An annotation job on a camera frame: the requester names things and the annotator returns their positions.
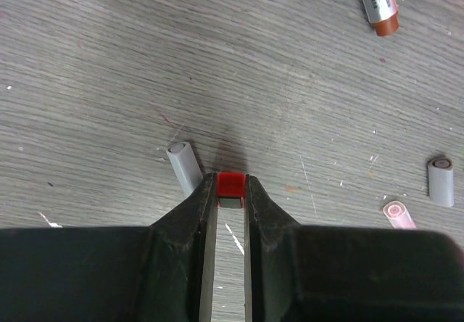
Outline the clear pink pen cap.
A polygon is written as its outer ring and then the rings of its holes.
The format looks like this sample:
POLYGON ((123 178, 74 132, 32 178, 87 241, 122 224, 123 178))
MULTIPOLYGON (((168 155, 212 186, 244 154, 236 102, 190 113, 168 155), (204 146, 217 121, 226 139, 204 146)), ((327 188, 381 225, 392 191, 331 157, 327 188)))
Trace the clear pink pen cap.
POLYGON ((391 201, 384 205, 383 214, 395 229, 416 229, 417 226, 406 206, 400 201, 391 201))

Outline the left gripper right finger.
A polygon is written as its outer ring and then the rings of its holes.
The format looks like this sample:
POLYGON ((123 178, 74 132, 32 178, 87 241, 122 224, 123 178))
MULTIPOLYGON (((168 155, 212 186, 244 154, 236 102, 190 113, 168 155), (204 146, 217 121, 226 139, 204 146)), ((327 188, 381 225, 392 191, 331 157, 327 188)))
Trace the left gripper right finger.
POLYGON ((463 251, 433 231, 302 225, 246 177, 247 321, 461 321, 463 251))

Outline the red marker cap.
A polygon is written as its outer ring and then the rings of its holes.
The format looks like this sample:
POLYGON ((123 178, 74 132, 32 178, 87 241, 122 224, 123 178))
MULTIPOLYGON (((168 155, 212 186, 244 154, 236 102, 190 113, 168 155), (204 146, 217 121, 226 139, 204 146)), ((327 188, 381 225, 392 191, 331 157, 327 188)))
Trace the red marker cap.
POLYGON ((236 172, 221 172, 217 176, 218 206, 241 209, 245 198, 246 176, 236 172))

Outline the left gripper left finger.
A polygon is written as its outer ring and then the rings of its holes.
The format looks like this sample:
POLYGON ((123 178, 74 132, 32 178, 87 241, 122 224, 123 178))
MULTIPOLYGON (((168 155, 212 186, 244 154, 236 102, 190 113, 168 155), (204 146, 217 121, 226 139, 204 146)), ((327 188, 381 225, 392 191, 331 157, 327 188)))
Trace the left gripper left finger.
POLYGON ((1 231, 3 321, 209 321, 217 177, 150 226, 1 231))

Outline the grey marker cap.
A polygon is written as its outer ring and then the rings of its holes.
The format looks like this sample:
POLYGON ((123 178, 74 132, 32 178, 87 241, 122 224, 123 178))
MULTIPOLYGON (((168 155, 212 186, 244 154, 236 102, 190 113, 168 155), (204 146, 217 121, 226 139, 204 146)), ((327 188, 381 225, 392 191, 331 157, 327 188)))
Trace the grey marker cap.
POLYGON ((189 142, 179 141, 171 144, 166 153, 184 196, 187 198, 203 180, 194 150, 189 142))
POLYGON ((451 159, 437 157, 428 163, 430 200, 441 207, 454 206, 454 171, 451 159))

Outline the brown marker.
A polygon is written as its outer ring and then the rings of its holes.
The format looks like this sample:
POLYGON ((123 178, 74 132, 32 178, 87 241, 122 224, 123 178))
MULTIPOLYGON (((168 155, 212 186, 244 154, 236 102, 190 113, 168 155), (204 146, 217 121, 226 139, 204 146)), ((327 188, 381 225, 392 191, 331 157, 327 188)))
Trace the brown marker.
POLYGON ((369 23, 380 37, 390 36, 399 28, 396 0, 362 0, 369 23))

